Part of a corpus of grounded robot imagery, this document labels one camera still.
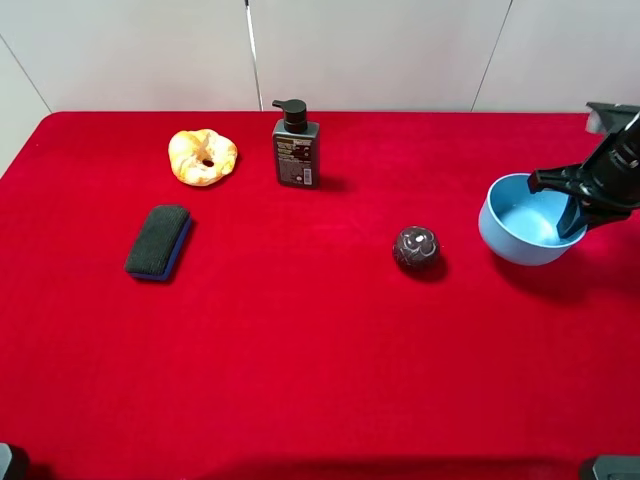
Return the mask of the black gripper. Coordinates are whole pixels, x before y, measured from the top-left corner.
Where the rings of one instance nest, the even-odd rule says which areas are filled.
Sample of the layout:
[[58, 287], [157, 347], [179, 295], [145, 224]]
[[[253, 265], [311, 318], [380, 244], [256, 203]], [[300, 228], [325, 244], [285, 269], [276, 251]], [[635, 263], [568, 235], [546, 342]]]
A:
[[585, 228], [624, 221], [639, 208], [639, 117], [603, 140], [581, 164], [537, 169], [528, 178], [532, 193], [568, 195], [556, 225], [569, 238]]

